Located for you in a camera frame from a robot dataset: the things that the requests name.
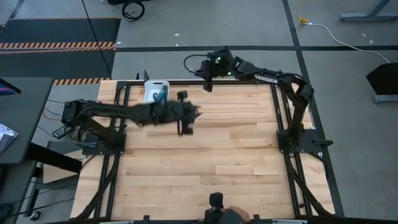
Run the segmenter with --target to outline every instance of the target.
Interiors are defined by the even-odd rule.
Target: wooden table
[[[98,100],[113,104],[115,89],[116,81],[102,81]],[[261,218],[293,218],[270,86],[215,85],[212,93],[201,85],[171,86],[170,99],[176,100],[181,90],[187,90],[188,99],[203,112],[193,136],[177,136],[176,124],[138,128],[126,121],[126,151],[119,163],[112,220],[142,220],[144,215],[151,220],[201,219],[213,192],[224,194],[226,207],[239,206]],[[144,87],[133,86],[129,105],[143,98]],[[280,93],[279,100],[283,105]],[[97,121],[109,125],[107,118]],[[309,113],[303,123],[312,127]],[[323,164],[308,154],[301,157],[308,188],[333,213]],[[97,191],[102,161],[103,156],[96,156],[82,170],[71,217]]]

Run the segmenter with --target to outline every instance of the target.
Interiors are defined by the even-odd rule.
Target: striped warning tape
[[[50,53],[50,52],[77,52],[77,51],[89,51],[89,50],[99,50],[98,47],[90,47],[84,49],[53,49],[53,50],[16,50],[16,51],[7,51],[2,52],[0,54],[25,54],[25,53]],[[104,47],[101,50],[116,50],[116,47]]]
[[[114,42],[0,43],[0,49],[74,49],[114,47]]]
[[[103,80],[110,80],[110,78],[67,78],[67,79],[55,80],[53,85],[98,84]]]
[[[10,20],[36,20],[36,19],[45,19],[45,20],[62,20],[62,19],[87,19],[87,17],[71,17],[71,18],[12,18]],[[120,17],[91,17],[90,19],[120,19]]]

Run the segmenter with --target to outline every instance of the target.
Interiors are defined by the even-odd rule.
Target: white object
[[[374,52],[374,51],[371,51],[371,50],[362,50],[362,49],[359,49],[359,48],[356,48],[356,47],[353,47],[353,46],[351,46],[351,45],[348,45],[348,44],[346,44],[346,43],[341,42],[340,40],[336,39],[336,37],[331,33],[330,29],[327,28],[327,27],[324,26],[324,25],[321,25],[321,24],[313,24],[312,22],[305,23],[304,25],[322,27],[322,28],[326,29],[326,30],[329,32],[329,34],[331,35],[331,37],[332,37],[335,41],[337,41],[339,44],[343,44],[343,45],[345,45],[345,46],[347,46],[347,47],[351,47],[352,49],[358,50],[358,51],[360,51],[360,52],[367,52],[367,53],[372,53],[372,54],[378,55],[380,58],[383,58],[387,63],[390,63],[390,61],[388,61],[383,55],[381,55],[381,54],[379,54],[379,53],[377,53],[377,52]]]
[[[152,103],[155,101],[154,93],[158,94],[162,91],[163,86],[167,86],[167,99],[169,98],[170,93],[170,84],[168,81],[163,80],[148,80],[145,82],[145,95],[144,95],[144,103]]]

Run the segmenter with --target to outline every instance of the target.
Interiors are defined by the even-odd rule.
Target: black wheel
[[[37,220],[40,218],[41,215],[42,215],[41,212],[39,212],[39,211],[34,211],[34,212],[32,213],[32,215],[30,216],[30,220],[31,220],[31,221],[37,221]]]
[[[143,3],[138,0],[126,2],[122,7],[123,18],[129,22],[139,20],[145,13]]]

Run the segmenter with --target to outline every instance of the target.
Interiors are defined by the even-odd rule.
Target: gray floor
[[[375,1],[306,0],[298,14],[312,23],[328,26],[347,44],[398,45],[398,22],[339,22],[339,13],[362,12]],[[0,2],[0,23],[7,20],[16,2]],[[116,6],[106,1],[85,0],[85,3],[91,17],[121,15]],[[289,0],[294,19],[299,3],[299,0]],[[246,3],[238,0],[152,0],[144,4],[146,14],[141,20],[134,23],[122,20],[118,47],[293,45],[280,0]],[[398,13],[398,1],[392,1],[384,11]],[[85,17],[85,12],[80,0],[25,0],[17,17]],[[296,19],[295,25],[301,45],[338,45],[322,28],[300,26]],[[193,53],[203,52],[117,53],[113,78],[132,79],[144,69],[152,79],[194,78],[182,67],[183,58]],[[239,50],[233,53],[258,66],[300,73],[295,52]],[[379,53],[391,62],[398,61],[398,51]],[[398,104],[373,104],[374,92],[365,78],[384,61],[362,52],[303,54],[326,136],[335,142],[330,154],[345,215],[398,220],[395,210],[398,179],[394,173],[398,170]],[[188,65],[197,68],[199,61],[193,58]],[[98,85],[55,86],[50,98],[60,101],[94,99],[97,92]],[[62,111],[58,104],[47,103],[47,107],[54,112]],[[42,119],[39,125],[52,131],[60,123]],[[49,140],[49,136],[37,130],[36,143],[46,145]],[[73,195],[72,190],[44,194],[39,197],[37,206]],[[43,217],[36,223],[66,220],[71,208],[72,203],[64,203],[43,209]],[[18,222],[30,220],[20,218]]]

